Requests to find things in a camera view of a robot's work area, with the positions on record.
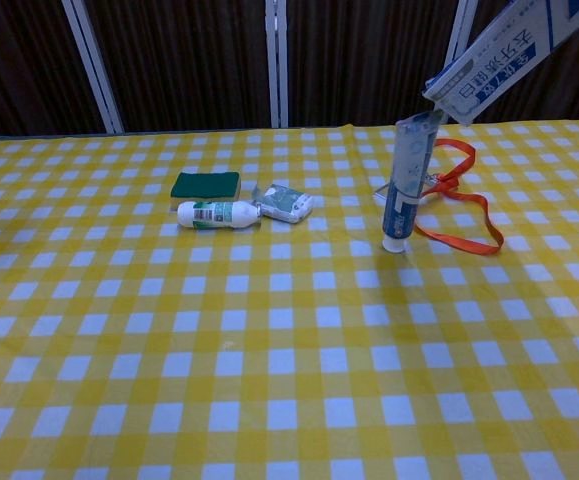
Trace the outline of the blue white toothpaste box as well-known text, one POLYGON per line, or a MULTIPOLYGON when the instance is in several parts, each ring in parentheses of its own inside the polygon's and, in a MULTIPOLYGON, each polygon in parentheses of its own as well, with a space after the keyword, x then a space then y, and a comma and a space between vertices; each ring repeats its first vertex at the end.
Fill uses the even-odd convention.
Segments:
POLYGON ((578 29, 579 0, 511 0, 423 96, 469 125, 578 29))

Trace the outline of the white bottle with green label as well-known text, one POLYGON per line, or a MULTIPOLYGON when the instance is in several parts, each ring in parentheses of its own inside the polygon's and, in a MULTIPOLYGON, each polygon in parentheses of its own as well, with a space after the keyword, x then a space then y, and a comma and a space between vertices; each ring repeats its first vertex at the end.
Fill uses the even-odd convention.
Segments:
POLYGON ((181 203, 177 208, 180 226, 193 229, 243 229, 259 223, 259 206, 244 201, 181 203))

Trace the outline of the clear badge holder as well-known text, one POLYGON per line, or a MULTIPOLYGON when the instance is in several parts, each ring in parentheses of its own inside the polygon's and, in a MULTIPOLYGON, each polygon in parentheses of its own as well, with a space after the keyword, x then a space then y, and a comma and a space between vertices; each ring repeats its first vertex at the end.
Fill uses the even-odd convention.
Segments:
MULTIPOLYGON (((440 181, 440 176, 438 174, 426 174, 423 180, 423 184, 426 187, 434 187, 440 181)), ((386 200, 389 191, 389 184, 385 184, 374 191, 374 196, 379 200, 386 200)))

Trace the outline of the dark pleated curtain panel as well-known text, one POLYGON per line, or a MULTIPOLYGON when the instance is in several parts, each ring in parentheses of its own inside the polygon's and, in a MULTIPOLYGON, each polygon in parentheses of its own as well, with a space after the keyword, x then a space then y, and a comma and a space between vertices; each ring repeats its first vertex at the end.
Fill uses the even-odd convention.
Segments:
POLYGON ((477 123, 579 120, 579 30, 484 110, 477 123))
POLYGON ((265 0, 85 0, 128 132, 268 128, 265 0))
POLYGON ((287 0, 292 127, 390 125, 432 109, 459 0, 287 0))
POLYGON ((0 136, 101 133, 61 0, 0 0, 0 136))

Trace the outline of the green and yellow sponge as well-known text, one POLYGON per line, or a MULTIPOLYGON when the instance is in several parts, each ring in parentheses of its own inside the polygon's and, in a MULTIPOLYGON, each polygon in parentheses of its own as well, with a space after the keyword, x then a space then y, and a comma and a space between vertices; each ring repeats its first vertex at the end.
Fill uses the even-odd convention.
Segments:
POLYGON ((236 201, 240 194, 241 179, 238 172, 180 173, 171 188, 170 209, 181 203, 236 201))

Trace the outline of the blue white toothpaste tube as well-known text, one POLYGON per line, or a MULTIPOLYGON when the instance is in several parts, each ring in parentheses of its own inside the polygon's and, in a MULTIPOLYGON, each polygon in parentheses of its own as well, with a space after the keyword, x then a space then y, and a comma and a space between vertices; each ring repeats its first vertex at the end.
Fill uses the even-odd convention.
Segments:
POLYGON ((428 111, 396 123, 392 172, 383 214, 383 248, 405 249, 414 228, 428 164, 443 114, 428 111))

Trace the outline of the yellow white checkered tablecloth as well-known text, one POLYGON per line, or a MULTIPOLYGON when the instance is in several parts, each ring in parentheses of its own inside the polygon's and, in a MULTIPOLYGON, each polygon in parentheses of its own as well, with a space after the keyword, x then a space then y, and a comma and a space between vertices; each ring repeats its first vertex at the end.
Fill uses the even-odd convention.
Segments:
POLYGON ((389 126, 0 140, 0 479, 579 479, 579 121, 442 136, 495 256, 382 248, 389 126), (313 209, 182 227, 182 172, 313 209))

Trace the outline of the white frame post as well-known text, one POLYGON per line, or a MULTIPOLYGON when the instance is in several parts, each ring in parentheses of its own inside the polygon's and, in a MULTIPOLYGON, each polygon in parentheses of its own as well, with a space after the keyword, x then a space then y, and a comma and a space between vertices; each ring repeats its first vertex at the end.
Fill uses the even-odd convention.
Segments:
POLYGON ((61 0, 105 131, 125 132, 107 69, 84 0, 61 0))
MULTIPOLYGON (((459 0, 456 9, 452 32, 449 40, 448 51, 445 58, 445 66, 443 70, 433 78, 433 81, 438 80, 448 69, 461 57, 468 45, 469 36, 473 26, 473 21, 477 11, 478 0, 459 0)), ((473 60, 469 59, 458 74, 444 87, 432 87, 434 93, 432 99, 437 101, 440 94, 446 93, 446 87, 454 85, 455 80, 466 80, 466 75, 473 70, 473 60)))
POLYGON ((264 0, 269 106, 272 128, 289 126, 288 0, 264 0))

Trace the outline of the grey white wrapped packet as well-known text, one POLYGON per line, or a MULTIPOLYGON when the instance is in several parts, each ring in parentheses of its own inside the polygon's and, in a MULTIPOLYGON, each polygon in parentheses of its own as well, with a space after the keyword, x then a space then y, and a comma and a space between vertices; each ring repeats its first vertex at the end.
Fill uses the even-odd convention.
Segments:
POLYGON ((279 184, 266 189, 255 186, 252 200, 264 216, 290 224, 301 222, 313 209, 311 195, 279 184))

